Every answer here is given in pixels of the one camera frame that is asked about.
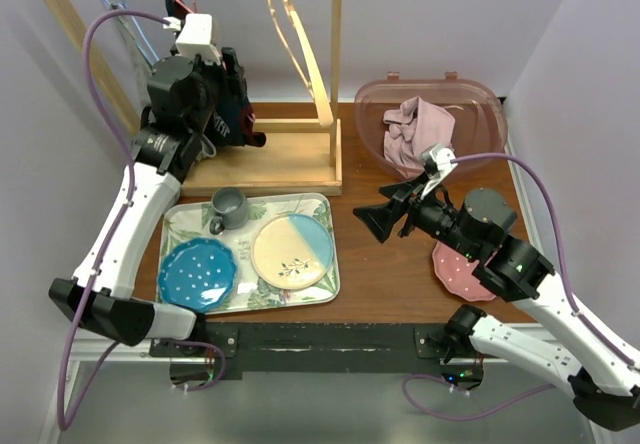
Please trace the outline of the navy maroon tank top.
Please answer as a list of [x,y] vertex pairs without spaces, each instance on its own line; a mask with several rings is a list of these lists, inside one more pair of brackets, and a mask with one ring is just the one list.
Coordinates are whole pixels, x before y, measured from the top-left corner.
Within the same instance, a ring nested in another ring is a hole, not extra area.
[[[187,14],[198,13],[183,0],[164,0],[166,17],[183,21]],[[189,104],[189,58],[177,53],[174,43],[170,54],[152,67],[147,83],[150,98],[151,126],[176,141],[205,141],[219,147],[262,147],[266,136],[254,130],[254,110],[247,96],[234,96],[231,105],[195,109]]]

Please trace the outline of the pink tank top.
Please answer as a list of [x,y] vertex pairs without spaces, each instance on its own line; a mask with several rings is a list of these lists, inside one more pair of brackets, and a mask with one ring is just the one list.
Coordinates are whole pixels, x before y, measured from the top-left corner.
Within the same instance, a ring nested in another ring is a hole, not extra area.
[[412,178],[423,171],[420,155],[426,149],[451,144],[455,118],[445,108],[416,96],[386,110],[383,123],[387,126],[384,158],[402,178]]

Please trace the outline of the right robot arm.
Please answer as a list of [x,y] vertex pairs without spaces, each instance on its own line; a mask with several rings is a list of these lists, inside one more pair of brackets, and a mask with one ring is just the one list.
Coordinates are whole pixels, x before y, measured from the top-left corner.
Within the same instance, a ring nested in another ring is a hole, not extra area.
[[379,242],[398,220],[399,234],[419,229],[473,263],[472,275],[490,293],[534,318],[555,344],[522,334],[485,311],[461,306],[445,324],[441,344],[447,359],[473,351],[504,359],[567,394],[587,419],[609,431],[639,423],[639,369],[602,342],[622,341],[601,321],[589,330],[587,310],[574,299],[562,277],[534,246],[511,235],[517,214],[492,189],[470,191],[454,207],[441,185],[415,181],[384,186],[385,204],[361,206],[354,215]]

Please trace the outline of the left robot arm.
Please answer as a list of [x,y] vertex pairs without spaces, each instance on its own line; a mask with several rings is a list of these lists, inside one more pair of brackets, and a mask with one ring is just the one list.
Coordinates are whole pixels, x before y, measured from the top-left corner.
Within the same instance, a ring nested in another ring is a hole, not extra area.
[[218,64],[173,54],[154,65],[147,88],[151,102],[125,145],[128,162],[112,209],[82,263],[71,277],[52,282],[49,297],[73,331],[128,346],[171,339],[183,355],[196,356],[207,344],[201,313],[140,300],[133,291],[154,229],[176,203],[220,105],[245,98],[244,70],[231,47]]

